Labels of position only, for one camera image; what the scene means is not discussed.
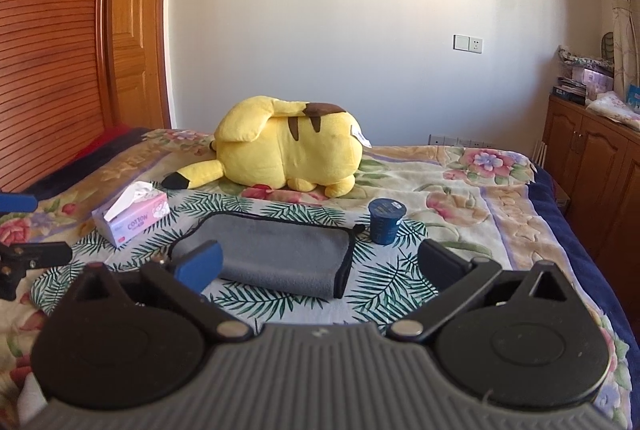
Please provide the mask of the green fan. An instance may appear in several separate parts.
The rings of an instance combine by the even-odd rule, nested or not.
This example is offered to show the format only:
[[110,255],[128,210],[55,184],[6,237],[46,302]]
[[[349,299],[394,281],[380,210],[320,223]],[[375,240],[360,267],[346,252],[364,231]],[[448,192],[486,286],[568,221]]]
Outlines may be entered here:
[[601,58],[609,65],[613,65],[614,54],[614,35],[612,32],[606,32],[601,38]]

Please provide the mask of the yellow pikachu plush toy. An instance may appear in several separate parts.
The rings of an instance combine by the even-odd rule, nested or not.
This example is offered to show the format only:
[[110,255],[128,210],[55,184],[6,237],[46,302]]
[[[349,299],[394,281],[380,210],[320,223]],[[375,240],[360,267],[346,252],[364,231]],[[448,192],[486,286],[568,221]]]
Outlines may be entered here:
[[355,187],[370,141],[355,117],[330,103],[256,96],[235,104],[214,132],[215,157],[183,167],[162,181],[167,190],[192,190],[221,178],[275,190],[330,198]]

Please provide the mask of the folded light cloth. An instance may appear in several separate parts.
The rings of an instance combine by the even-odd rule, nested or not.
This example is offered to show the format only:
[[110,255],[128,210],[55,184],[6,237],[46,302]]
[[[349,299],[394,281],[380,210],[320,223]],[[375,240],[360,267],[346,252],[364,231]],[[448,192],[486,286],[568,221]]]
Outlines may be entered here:
[[640,115],[624,103],[614,91],[598,94],[597,98],[587,105],[593,114],[603,116],[614,123],[624,125],[634,131],[640,131]]

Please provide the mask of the wall power strip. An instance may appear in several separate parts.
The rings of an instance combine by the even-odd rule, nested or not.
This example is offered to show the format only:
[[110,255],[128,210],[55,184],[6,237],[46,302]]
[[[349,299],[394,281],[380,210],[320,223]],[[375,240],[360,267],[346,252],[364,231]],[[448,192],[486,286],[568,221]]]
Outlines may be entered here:
[[462,139],[457,137],[447,137],[446,135],[430,135],[428,137],[429,145],[446,145],[446,146],[462,146],[471,149],[490,149],[491,144],[482,141],[470,139]]

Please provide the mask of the wooden wardrobe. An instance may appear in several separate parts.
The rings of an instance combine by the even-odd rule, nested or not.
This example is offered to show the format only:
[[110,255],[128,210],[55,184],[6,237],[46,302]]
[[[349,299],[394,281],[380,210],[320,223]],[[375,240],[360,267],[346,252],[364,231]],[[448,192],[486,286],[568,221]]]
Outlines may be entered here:
[[1,187],[19,191],[104,132],[165,128],[164,0],[1,0]]

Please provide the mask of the red cloth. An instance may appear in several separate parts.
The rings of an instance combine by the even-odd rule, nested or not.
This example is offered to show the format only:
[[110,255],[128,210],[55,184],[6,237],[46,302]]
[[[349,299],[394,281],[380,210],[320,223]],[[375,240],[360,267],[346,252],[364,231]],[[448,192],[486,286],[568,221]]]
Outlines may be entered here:
[[128,132],[132,130],[131,127],[126,125],[118,125],[115,127],[110,127],[105,129],[98,138],[95,138],[88,145],[86,145],[83,149],[81,149],[73,158],[72,161],[78,161],[82,157],[85,157],[93,152],[96,152],[100,147],[104,146],[107,143],[110,143],[123,135],[127,135]]

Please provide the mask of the purple grey microfiber towel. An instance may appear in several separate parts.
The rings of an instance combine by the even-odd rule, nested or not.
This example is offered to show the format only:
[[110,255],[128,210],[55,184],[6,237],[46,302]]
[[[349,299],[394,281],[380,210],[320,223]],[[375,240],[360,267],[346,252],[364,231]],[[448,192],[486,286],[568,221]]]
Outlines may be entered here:
[[227,281],[323,300],[344,296],[357,235],[353,228],[325,227],[250,215],[212,213],[177,242],[169,257],[177,259],[207,241],[216,241]]

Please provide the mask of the dark blue blanket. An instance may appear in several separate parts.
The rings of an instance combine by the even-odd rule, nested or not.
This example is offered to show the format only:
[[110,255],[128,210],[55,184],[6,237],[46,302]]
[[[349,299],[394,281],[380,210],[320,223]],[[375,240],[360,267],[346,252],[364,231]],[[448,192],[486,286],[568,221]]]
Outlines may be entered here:
[[78,161],[70,161],[58,170],[51,172],[34,184],[30,185],[25,193],[35,196],[38,201],[44,201],[68,190],[72,185],[87,178],[96,170],[111,161],[115,156],[140,143],[143,136],[150,132],[150,128],[131,127],[132,130],[122,137],[105,144],[96,152],[89,154]]

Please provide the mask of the floral bed quilt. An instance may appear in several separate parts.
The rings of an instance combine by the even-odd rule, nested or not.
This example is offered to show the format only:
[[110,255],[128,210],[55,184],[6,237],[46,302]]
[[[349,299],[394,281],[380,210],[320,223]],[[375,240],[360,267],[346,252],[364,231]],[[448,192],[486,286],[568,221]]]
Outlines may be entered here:
[[169,172],[212,157],[206,135],[136,129],[88,150],[29,188],[33,213],[6,213],[6,245],[66,242],[70,263],[29,273],[1,306],[1,421],[15,427],[32,410],[23,390],[32,344],[68,286],[91,261],[115,272],[165,260],[210,216],[242,228],[250,217],[273,224],[272,245],[308,243],[316,256],[348,258],[341,298],[299,296],[219,277],[204,295],[246,323],[372,322],[379,328],[436,296],[419,270],[418,249],[434,239],[463,258],[494,259],[507,270],[549,260],[562,269],[602,329],[610,369],[597,408],[625,429],[639,424],[639,349],[613,289],[578,241],[556,202],[547,172],[520,153],[461,147],[377,147],[363,155],[349,195],[242,187],[221,179],[171,191],[165,216],[114,246],[92,213],[129,184],[160,183]]

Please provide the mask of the dark blue cup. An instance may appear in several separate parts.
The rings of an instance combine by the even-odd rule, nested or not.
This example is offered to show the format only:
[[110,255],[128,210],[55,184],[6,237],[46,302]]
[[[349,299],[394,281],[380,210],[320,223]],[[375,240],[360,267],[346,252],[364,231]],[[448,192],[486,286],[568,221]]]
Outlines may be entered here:
[[407,213],[407,207],[393,198],[375,198],[368,205],[370,239],[378,245],[390,245]]

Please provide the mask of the pink storage box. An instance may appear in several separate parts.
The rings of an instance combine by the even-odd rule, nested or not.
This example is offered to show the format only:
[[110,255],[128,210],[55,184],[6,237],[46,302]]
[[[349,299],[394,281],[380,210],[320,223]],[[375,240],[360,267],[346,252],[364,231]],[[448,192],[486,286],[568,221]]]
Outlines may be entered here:
[[614,87],[612,77],[590,68],[572,68],[572,79],[585,87],[586,97],[591,101],[596,100],[599,94],[612,91]]

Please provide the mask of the white wall switch socket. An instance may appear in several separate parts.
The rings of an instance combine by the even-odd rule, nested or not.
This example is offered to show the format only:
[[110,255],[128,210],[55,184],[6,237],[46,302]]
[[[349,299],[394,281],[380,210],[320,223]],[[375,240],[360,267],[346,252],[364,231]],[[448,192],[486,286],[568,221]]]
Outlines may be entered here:
[[478,37],[454,34],[454,50],[480,54],[484,50],[484,40]]

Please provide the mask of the blue white box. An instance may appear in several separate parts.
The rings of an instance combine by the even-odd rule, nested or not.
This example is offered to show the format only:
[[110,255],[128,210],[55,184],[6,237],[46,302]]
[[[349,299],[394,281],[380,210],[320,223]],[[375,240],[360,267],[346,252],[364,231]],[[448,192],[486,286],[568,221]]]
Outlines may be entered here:
[[640,113],[640,87],[630,85],[627,90],[626,104],[636,113]]

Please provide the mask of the pink tissue box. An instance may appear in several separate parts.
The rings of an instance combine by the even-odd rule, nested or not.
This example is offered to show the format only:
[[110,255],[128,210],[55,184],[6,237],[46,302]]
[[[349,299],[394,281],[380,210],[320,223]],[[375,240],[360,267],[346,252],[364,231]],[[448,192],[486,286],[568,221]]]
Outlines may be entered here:
[[98,232],[115,248],[152,228],[170,212],[167,194],[152,183],[134,181],[120,194],[93,210]]

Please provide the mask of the wooden low cabinet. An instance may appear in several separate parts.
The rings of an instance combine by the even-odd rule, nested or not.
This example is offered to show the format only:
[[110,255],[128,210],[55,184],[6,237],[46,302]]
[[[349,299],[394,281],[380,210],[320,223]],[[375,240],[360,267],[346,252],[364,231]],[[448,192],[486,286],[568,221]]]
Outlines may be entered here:
[[627,317],[639,316],[639,135],[583,106],[549,98],[544,161],[570,198],[570,227],[613,287]]

